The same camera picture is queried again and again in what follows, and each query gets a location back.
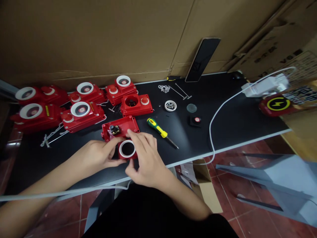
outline black clothing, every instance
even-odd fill
[[[227,220],[212,214],[193,221],[154,188],[131,184],[82,236],[87,237],[238,237]]]

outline yellow lightning symbol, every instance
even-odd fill
[[[272,106],[280,106],[283,102],[276,102],[274,105]]]

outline person's left hand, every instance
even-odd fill
[[[108,143],[91,140],[73,154],[66,163],[80,176],[80,179],[87,178],[102,169],[116,167],[126,163],[126,160],[112,160],[116,145],[124,140],[122,137],[115,137]]]

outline green screwdriver grip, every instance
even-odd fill
[[[146,121],[148,122],[148,125],[156,130],[163,138],[167,137],[167,132],[163,131],[153,118],[149,118]]]

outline hand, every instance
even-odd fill
[[[137,184],[160,189],[164,185],[163,179],[171,173],[164,165],[158,153],[156,138],[147,133],[134,133],[128,129],[128,135],[134,143],[139,159],[138,171],[130,160],[125,173]]]
[[[102,169],[116,167],[126,160],[112,160],[116,145],[124,141],[122,137],[115,137],[108,143],[100,140],[91,140],[81,147],[67,162],[71,164],[71,170],[75,170],[81,176],[87,178]]]

